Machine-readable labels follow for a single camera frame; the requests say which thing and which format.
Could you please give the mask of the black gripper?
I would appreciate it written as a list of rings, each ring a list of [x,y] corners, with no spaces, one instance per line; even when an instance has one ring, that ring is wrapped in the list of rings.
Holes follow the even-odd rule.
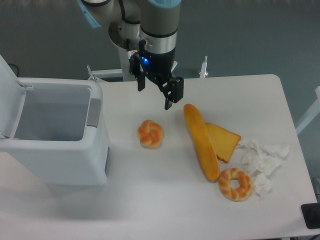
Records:
[[[129,73],[135,77],[139,92],[145,88],[145,76],[155,83],[165,97],[164,109],[168,110],[184,96],[184,78],[172,76],[176,48],[166,53],[153,53],[147,51],[146,46],[144,39],[139,41],[139,52],[129,59]]]

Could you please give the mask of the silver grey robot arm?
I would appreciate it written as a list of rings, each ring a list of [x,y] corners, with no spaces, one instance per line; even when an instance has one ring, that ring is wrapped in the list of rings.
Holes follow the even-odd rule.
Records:
[[[107,27],[118,48],[124,81],[136,81],[138,91],[151,81],[163,93],[164,108],[184,96],[184,79],[172,71],[180,19],[179,0],[80,0],[93,27]]]

